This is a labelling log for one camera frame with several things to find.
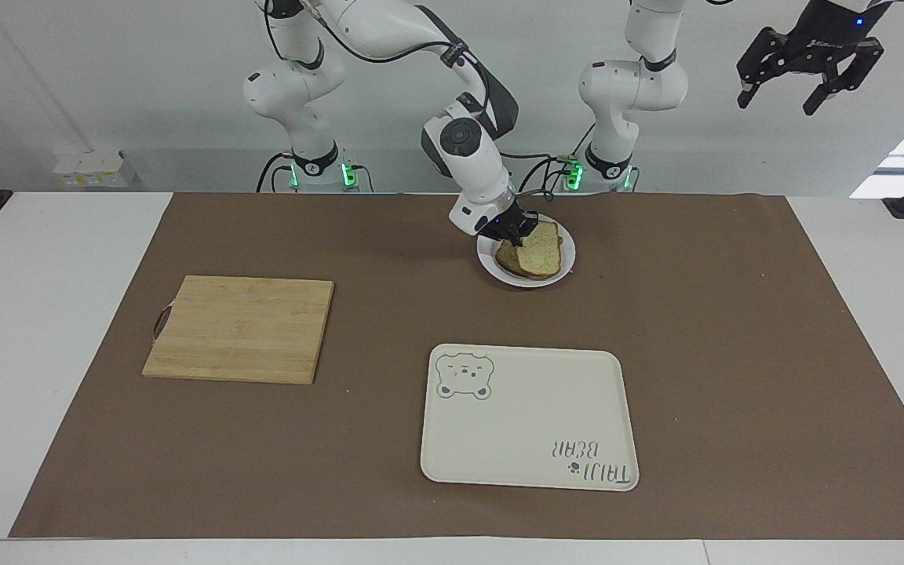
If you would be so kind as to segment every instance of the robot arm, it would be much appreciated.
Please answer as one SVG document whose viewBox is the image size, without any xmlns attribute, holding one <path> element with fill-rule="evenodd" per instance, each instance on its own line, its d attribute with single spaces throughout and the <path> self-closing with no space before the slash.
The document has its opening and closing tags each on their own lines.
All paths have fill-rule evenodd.
<svg viewBox="0 0 904 565">
<path fill-rule="evenodd" d="M 323 47 L 316 22 L 298 0 L 254 2 L 266 10 L 264 18 L 280 61 L 244 82 L 247 103 L 288 132 L 299 183 L 344 186 L 344 170 L 337 163 L 341 150 L 319 114 L 306 107 L 344 82 L 344 65 Z"/>
<path fill-rule="evenodd" d="M 804 101 L 807 115 L 842 90 L 858 89 L 884 54 L 881 42 L 867 35 L 893 2 L 902 1 L 810 0 L 790 33 L 764 28 L 738 62 L 738 106 L 747 108 L 760 86 L 788 72 L 822 75 Z M 840 61 L 848 57 L 853 60 L 840 72 Z"/>
<path fill-rule="evenodd" d="M 640 60 L 609 60 L 589 65 L 578 92 L 595 114 L 595 133 L 580 154 L 584 184 L 614 190 L 622 182 L 640 128 L 627 111 L 677 108 L 689 87 L 679 64 L 676 40 L 686 0 L 632 0 L 625 39 Z"/>
<path fill-rule="evenodd" d="M 512 94 L 461 38 L 423 6 L 404 0 L 318 0 L 317 6 L 312 0 L 301 2 L 362 60 L 389 62 L 427 50 L 463 80 L 464 92 L 424 126 L 422 147 L 438 171 L 462 189 L 449 214 L 457 228 L 520 246 L 521 237 L 531 233 L 538 221 L 518 206 L 509 172 L 494 144 L 516 124 L 518 104 Z"/>
</svg>

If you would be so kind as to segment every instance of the cutting board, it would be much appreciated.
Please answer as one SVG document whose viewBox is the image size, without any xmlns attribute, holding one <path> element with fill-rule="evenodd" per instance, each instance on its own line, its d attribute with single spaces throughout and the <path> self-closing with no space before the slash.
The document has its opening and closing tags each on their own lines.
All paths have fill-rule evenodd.
<svg viewBox="0 0 904 565">
<path fill-rule="evenodd" d="M 312 384 L 333 295 L 329 280 L 187 276 L 141 374 Z"/>
</svg>

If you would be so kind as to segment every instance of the brown paper mat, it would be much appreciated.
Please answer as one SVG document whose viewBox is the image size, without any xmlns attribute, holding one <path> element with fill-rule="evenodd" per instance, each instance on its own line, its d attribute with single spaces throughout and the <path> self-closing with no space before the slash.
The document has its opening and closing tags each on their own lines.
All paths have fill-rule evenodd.
<svg viewBox="0 0 904 565">
<path fill-rule="evenodd" d="M 786 200 L 532 200 L 578 262 L 528 292 L 482 271 L 452 202 L 174 196 L 11 535 L 904 539 L 904 407 Z M 315 385 L 142 377 L 195 273 L 334 280 Z M 429 482 L 446 342 L 614 353 L 640 485 Z"/>
</svg>

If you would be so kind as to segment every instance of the bread slice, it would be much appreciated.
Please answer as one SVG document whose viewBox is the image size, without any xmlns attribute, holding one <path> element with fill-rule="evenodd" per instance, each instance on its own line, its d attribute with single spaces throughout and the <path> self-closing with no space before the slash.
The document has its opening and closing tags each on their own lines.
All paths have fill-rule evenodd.
<svg viewBox="0 0 904 565">
<path fill-rule="evenodd" d="M 534 278 L 546 279 L 560 272 L 560 230 L 556 223 L 539 222 L 516 248 L 518 268 Z"/>
<path fill-rule="evenodd" d="M 527 279 L 530 278 L 528 273 L 523 271 L 518 265 L 518 253 L 516 252 L 516 247 L 513 246 L 510 241 L 501 241 L 498 252 L 494 254 L 494 260 L 501 265 L 501 268 L 512 273 L 512 275 L 524 276 L 524 278 Z"/>
</svg>

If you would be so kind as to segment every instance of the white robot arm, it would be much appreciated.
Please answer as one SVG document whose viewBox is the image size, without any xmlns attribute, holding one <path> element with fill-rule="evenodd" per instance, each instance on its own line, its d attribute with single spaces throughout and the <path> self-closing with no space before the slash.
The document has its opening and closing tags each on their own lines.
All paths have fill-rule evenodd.
<svg viewBox="0 0 904 565">
<path fill-rule="evenodd" d="M 336 191 L 348 184 L 341 148 L 326 132 L 323 118 L 306 107 L 344 82 L 344 65 L 316 35 L 316 22 L 298 0 L 254 0 L 265 10 L 268 32 L 280 61 L 244 82 L 247 103 L 279 122 L 291 139 L 299 184 Z"/>
<path fill-rule="evenodd" d="M 595 62 L 581 74 L 578 93 L 595 114 L 595 132 L 578 153 L 582 185 L 614 190 L 632 158 L 640 128 L 627 111 L 672 110 L 682 104 L 689 78 L 679 64 L 676 40 L 686 0 L 632 0 L 625 39 L 640 60 Z"/>
<path fill-rule="evenodd" d="M 450 221 L 468 235 L 508 239 L 520 246 L 537 218 L 518 206 L 494 144 L 516 124 L 518 104 L 512 94 L 424 6 L 404 0 L 302 0 L 302 4 L 361 60 L 389 62 L 427 50 L 463 80 L 465 92 L 424 126 L 422 147 L 438 171 L 462 189 Z"/>
</svg>

